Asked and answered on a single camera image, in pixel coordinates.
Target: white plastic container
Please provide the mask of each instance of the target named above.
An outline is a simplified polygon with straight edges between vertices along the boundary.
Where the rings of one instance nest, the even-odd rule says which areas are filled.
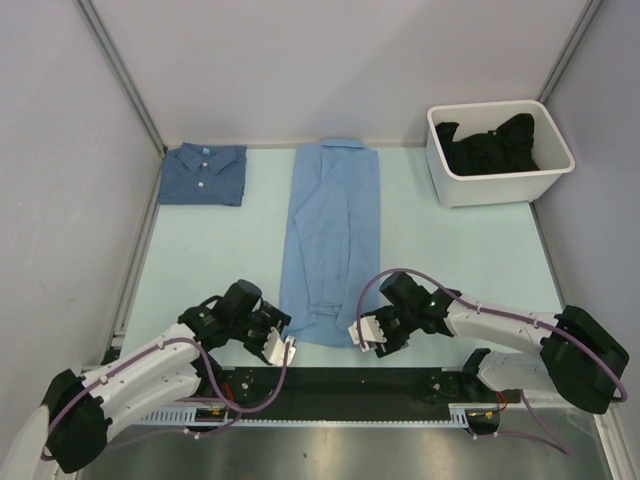
[[[518,113],[530,113],[535,120],[532,156],[540,168],[535,172],[459,176],[449,169],[436,135],[440,122],[460,124],[454,141],[475,133],[487,133]],[[474,103],[433,107],[427,114],[427,163],[444,207],[531,202],[542,195],[560,175],[575,167],[575,160],[551,115],[540,102]]]

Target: folded shirt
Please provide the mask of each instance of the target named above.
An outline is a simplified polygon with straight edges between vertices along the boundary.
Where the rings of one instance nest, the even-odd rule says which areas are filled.
[[[242,205],[247,147],[183,143],[162,165],[158,202],[170,205]]]
[[[347,328],[360,294],[380,271],[378,154],[333,138],[296,153],[280,284],[287,333],[331,347],[353,346]],[[378,307],[369,295],[365,311]]]

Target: white wall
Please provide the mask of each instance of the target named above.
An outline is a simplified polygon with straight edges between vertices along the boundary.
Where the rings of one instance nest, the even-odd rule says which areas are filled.
[[[640,2],[605,5],[550,101],[576,157],[538,202],[560,283],[628,350],[628,427],[640,440]]]
[[[535,98],[586,0],[94,0],[165,144],[424,141]]]
[[[159,155],[71,0],[0,2],[0,464],[96,358]]]

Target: gray floor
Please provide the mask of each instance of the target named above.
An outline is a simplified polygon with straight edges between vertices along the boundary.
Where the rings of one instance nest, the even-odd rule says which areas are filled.
[[[206,440],[179,434],[103,454],[82,480],[238,479],[611,479],[593,417],[543,411],[573,454],[527,440],[474,442],[460,430],[238,427]],[[508,411],[505,429],[543,435],[524,411]],[[149,432],[134,427],[114,443]]]

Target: light green tabletop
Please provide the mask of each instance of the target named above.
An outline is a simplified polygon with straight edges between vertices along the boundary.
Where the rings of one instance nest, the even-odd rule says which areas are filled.
[[[527,203],[442,208],[424,149],[381,148],[378,153],[383,269],[420,270],[451,288],[504,306],[560,310]],[[242,207],[160,207],[123,355],[162,333],[188,307],[223,294],[239,278],[255,283],[267,301],[278,304],[295,149],[250,149],[247,156]],[[499,348],[422,332],[415,332],[409,344],[378,360],[355,347],[298,343],[293,365],[460,367],[475,348]],[[262,365],[235,341],[212,353],[226,366]]]

